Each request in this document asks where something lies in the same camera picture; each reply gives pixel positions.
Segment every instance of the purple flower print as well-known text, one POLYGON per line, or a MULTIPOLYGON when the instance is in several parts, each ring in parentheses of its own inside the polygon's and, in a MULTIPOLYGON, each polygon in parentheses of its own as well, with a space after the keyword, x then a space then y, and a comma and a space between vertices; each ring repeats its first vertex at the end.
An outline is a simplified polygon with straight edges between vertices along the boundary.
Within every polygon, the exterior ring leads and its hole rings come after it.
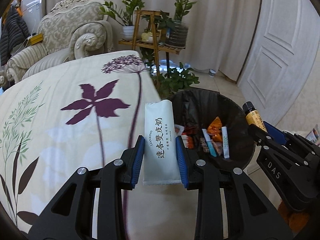
MULTIPOLYGON (((111 72, 117 72, 117 73, 136 73, 138 75, 139 80, 139 95, 138 95, 138 102, 136 109, 134 111, 134 115, 132 118, 130 133, 128 137, 128 149, 132 148, 132 140, 133 140, 133 133, 137 122, 139 107, 141 103, 141 92, 142 92, 142 82, 141 82, 141 75, 140 73, 143 71, 147 71, 145 65, 143 64, 140 57, 137 57, 135 55, 128 55, 128 56, 122 56, 118 58, 114 58, 107 64, 103 66, 101 69, 103 73, 109 74, 111 72)), ((127 204, 128 204, 128 191, 124 191, 124 197, 123 197, 123 215, 124 215, 124 224, 125 224, 125 236, 126 239, 129 239, 128 233, 127 233, 127 204)))
POLYGON ((62 111, 81 109, 81 111, 75 114, 68 122, 66 122, 66 124, 76 124, 82 121, 90 114, 93 108, 95 109, 103 167, 106 165, 106 163, 104 160, 103 138, 99 117, 118 117, 118 115, 115 113, 116 109, 126 109, 130 106, 122 102, 119 98, 107 98, 112 93, 117 82, 118 80, 114 80, 104 85, 98 91, 96 91, 95 88, 90 84, 82 84, 80 85, 83 90, 82 99, 76 100, 70 105, 61 109, 62 111))
POLYGON ((102 72, 105 74, 109 74, 112 71, 118 73, 140 73, 146 70, 141 58, 135 55, 114 58, 102 68, 102 72))

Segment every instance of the wire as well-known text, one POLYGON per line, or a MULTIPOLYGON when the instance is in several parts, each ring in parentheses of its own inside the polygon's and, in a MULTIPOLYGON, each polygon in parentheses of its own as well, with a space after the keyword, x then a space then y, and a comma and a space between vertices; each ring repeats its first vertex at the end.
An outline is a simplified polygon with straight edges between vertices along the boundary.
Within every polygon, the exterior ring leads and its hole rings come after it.
MULTIPOLYGON (((34 20, 35 20, 35 24, 33 25, 33 28, 32 28, 31 37, 32 37, 32 34, 33 34, 33 30, 34 30, 35 27, 36 27, 36 19, 34 19, 34 20)), ((21 47, 23 46, 23 44, 25 43, 26 40, 29 40, 29 37, 30 37, 30 36, 28 36, 28 38, 26 38, 26 39, 24 40, 24 42, 21 44, 21 46, 19 47, 19 49, 21 49, 21 47)))

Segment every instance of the white door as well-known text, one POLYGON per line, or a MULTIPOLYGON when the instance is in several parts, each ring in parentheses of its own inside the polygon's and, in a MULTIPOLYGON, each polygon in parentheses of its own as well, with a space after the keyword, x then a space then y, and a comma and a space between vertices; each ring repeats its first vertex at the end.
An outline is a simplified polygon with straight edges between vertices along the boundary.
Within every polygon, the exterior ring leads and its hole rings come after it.
POLYGON ((238 87, 265 121, 276 125, 298 97, 313 66, 319 37, 320 17, 310 0, 262 0, 238 87))

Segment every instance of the floral bedding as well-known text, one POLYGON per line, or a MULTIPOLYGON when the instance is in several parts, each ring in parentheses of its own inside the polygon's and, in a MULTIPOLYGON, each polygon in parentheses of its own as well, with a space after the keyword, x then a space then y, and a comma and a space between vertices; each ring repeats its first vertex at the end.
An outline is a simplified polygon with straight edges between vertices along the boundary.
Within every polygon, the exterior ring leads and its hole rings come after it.
MULTIPOLYGON (((144 105, 159 100, 135 51, 70 61, 0 95, 0 202, 18 228, 28 233, 77 168, 101 168, 133 147, 144 105)), ((128 238, 193 239, 197 192, 143 186, 142 176, 123 192, 128 238)), ((94 214, 96 237, 96 205, 94 214)))

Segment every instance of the ornate armchair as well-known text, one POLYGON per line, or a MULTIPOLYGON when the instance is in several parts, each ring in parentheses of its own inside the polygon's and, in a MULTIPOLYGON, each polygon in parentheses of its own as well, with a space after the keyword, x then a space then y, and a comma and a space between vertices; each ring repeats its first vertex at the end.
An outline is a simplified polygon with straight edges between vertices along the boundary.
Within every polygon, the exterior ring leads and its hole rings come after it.
POLYGON ((104 0, 64 0, 42 18, 43 42, 23 49, 0 71, 0 86, 64 62, 113 51, 112 29, 100 14, 104 0))

